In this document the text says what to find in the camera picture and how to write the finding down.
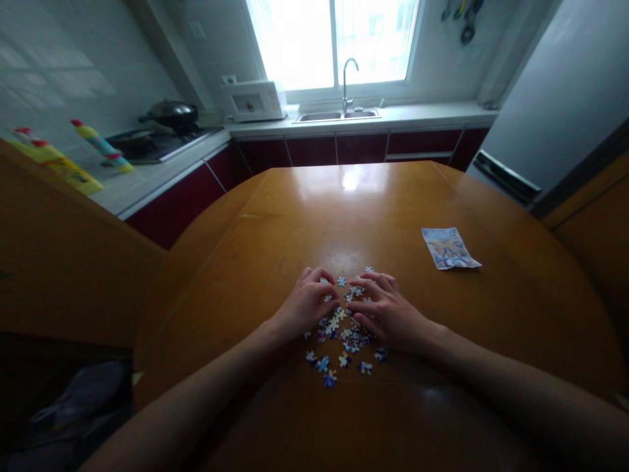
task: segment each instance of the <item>yellow bottle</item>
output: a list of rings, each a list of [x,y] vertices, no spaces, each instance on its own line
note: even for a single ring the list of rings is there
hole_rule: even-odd
[[[99,181],[74,162],[70,161],[54,146],[48,144],[48,142],[44,140],[34,140],[32,144],[35,146],[37,152],[29,153],[29,157],[36,163],[49,168],[55,174],[59,175],[67,184],[73,186],[83,195],[92,195],[105,188]]]

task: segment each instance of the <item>microwave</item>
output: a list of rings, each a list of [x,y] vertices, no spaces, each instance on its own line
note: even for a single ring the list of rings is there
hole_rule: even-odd
[[[236,123],[280,120],[287,116],[286,95],[274,81],[240,82],[221,86],[225,117]]]

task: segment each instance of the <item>window frame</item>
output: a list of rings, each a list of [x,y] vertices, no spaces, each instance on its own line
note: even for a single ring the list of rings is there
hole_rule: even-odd
[[[286,101],[289,104],[312,104],[312,105],[327,105],[337,104],[343,98],[343,84],[339,82],[339,64],[337,56],[337,41],[336,41],[336,7],[335,0],[328,0],[330,8],[330,26],[332,41],[332,67],[334,74],[334,85],[326,88],[310,88],[303,90],[287,90]],[[426,3],[429,0],[419,0],[419,6],[417,11],[417,19],[415,21],[415,28],[413,30],[413,39],[411,40],[411,50],[409,53],[408,66],[406,68],[406,77],[399,81],[389,82],[372,82],[363,84],[347,85],[351,87],[351,91],[348,92],[350,97],[360,102],[374,102],[379,101],[382,97],[387,97],[388,100],[405,99],[412,95],[412,89],[410,87],[412,79],[416,75],[415,71],[415,56],[417,55],[417,46],[419,43],[419,34],[421,31],[421,25],[423,23],[423,12]],[[246,4],[246,0],[240,0],[241,9],[245,16],[245,22],[247,30],[250,35],[251,42],[254,44],[254,51],[256,54],[257,66],[260,71],[263,72],[265,79],[268,79],[266,75],[266,69],[264,61],[262,60],[262,53],[257,43],[256,33],[252,23],[251,15]]]

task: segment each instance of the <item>cabinet door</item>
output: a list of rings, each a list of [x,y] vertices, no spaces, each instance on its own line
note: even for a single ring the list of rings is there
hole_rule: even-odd
[[[386,134],[337,136],[339,164],[372,164],[385,161]]]
[[[391,133],[387,154],[449,152],[457,147],[461,130]]]
[[[223,194],[212,172],[201,161],[195,170],[129,216],[126,222],[164,249],[170,249],[188,225]]]
[[[271,167],[290,167],[284,139],[238,141],[238,146],[254,175]]]
[[[251,172],[235,144],[230,144],[207,162],[225,191],[232,190],[251,177]]]
[[[287,138],[293,166],[336,165],[334,136],[318,138]]]
[[[457,150],[452,156],[450,167],[465,172],[472,162],[476,152],[485,140],[485,136],[489,132],[489,128],[476,128],[463,131],[461,141],[457,146]]]

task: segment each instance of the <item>window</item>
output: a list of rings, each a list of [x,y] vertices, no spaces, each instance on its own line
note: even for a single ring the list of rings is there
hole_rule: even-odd
[[[419,0],[247,0],[247,7],[267,77],[284,90],[336,87],[350,57],[360,68],[348,72],[352,84],[406,78]]]

